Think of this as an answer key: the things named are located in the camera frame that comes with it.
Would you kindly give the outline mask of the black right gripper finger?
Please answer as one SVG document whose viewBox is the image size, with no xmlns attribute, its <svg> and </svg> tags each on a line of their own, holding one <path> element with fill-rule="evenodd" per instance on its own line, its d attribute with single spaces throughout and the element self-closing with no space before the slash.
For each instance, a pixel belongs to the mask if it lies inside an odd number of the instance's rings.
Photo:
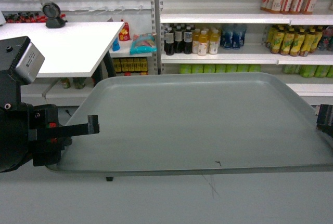
<svg viewBox="0 0 333 224">
<path fill-rule="evenodd" d="M 320 105 L 316 126 L 317 129 L 332 137 L 332 105 Z"/>
</svg>

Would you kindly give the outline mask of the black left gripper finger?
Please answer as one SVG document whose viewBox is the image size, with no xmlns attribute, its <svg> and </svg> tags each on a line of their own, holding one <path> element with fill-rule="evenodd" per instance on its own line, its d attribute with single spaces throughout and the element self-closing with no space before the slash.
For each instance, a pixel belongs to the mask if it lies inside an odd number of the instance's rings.
<svg viewBox="0 0 333 224">
<path fill-rule="evenodd" d="M 93 135 L 98 133 L 100 133 L 98 115 L 88 115 L 87 123 L 85 124 L 63 126 L 61 128 L 62 137 Z"/>
</svg>

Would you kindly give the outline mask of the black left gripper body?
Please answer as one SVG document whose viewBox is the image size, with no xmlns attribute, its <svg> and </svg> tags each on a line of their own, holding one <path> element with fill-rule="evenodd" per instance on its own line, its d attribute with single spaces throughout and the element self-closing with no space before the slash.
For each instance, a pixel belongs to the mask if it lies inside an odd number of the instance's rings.
<svg viewBox="0 0 333 224">
<path fill-rule="evenodd" d="M 33 161 L 46 166 L 60 161 L 61 151 L 72 144 L 70 137 L 32 140 L 33 130 L 60 127 L 54 104 L 24 104 L 20 111 L 1 108 L 1 172 L 11 172 Z"/>
</svg>

